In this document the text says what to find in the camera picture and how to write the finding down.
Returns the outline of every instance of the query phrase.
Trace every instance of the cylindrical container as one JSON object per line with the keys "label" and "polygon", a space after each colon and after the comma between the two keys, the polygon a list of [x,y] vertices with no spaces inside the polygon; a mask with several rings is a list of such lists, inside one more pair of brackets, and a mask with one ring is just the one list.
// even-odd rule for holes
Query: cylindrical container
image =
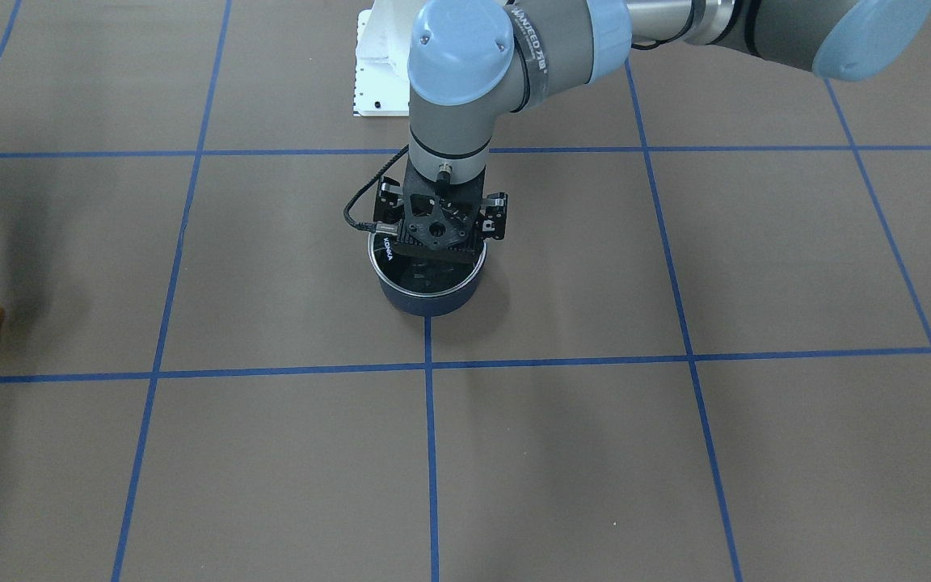
{"label": "cylindrical container", "polygon": [[480,284],[487,243],[470,263],[454,263],[396,253],[394,238],[369,235],[369,261],[380,287],[395,308],[420,317],[449,314],[464,306]]}

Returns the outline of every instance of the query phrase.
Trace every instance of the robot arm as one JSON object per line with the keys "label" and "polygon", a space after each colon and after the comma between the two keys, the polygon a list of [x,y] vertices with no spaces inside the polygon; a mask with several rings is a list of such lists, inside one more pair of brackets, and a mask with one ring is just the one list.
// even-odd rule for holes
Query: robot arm
{"label": "robot arm", "polygon": [[383,177],[374,222],[352,224],[373,232],[396,306],[447,313],[472,293],[485,239],[505,234],[507,196],[483,195],[499,116],[675,40],[858,81],[895,60],[930,11],[931,0],[430,0],[411,37],[403,185]]}

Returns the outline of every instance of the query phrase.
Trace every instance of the light blue joint cap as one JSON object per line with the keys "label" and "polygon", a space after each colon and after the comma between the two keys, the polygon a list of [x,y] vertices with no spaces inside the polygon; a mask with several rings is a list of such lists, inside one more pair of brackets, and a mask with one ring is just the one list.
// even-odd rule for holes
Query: light blue joint cap
{"label": "light blue joint cap", "polygon": [[512,22],[495,0],[429,0],[411,29],[407,77],[429,103],[469,103],[502,81],[513,52]]}
{"label": "light blue joint cap", "polygon": [[878,74],[912,43],[930,11],[931,0],[861,0],[817,49],[814,74],[840,81]]}
{"label": "light blue joint cap", "polygon": [[588,12],[592,16],[592,43],[595,61],[592,77],[599,77],[620,69],[631,54],[631,14],[624,0],[588,0]]}

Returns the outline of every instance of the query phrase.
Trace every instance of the gray band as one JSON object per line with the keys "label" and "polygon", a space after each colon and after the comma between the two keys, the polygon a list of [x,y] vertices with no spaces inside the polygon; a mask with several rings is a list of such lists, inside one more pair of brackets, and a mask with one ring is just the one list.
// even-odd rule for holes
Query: gray band
{"label": "gray band", "polygon": [[541,36],[537,29],[533,28],[527,12],[514,4],[506,6],[505,10],[509,12],[509,19],[512,19],[517,52],[524,62],[524,73],[527,77],[524,103],[517,109],[521,111],[538,106],[544,103],[544,99],[548,99],[548,60]]}

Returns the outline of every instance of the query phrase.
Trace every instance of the round container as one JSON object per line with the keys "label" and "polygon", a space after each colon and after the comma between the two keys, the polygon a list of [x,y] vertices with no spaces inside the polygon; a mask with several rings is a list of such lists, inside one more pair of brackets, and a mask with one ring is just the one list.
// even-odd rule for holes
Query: round container
{"label": "round container", "polygon": [[464,306],[480,284],[480,269],[487,258],[487,243],[473,263],[452,263],[400,255],[394,237],[369,235],[369,261],[380,277],[380,287],[395,308],[420,317],[449,314]]}

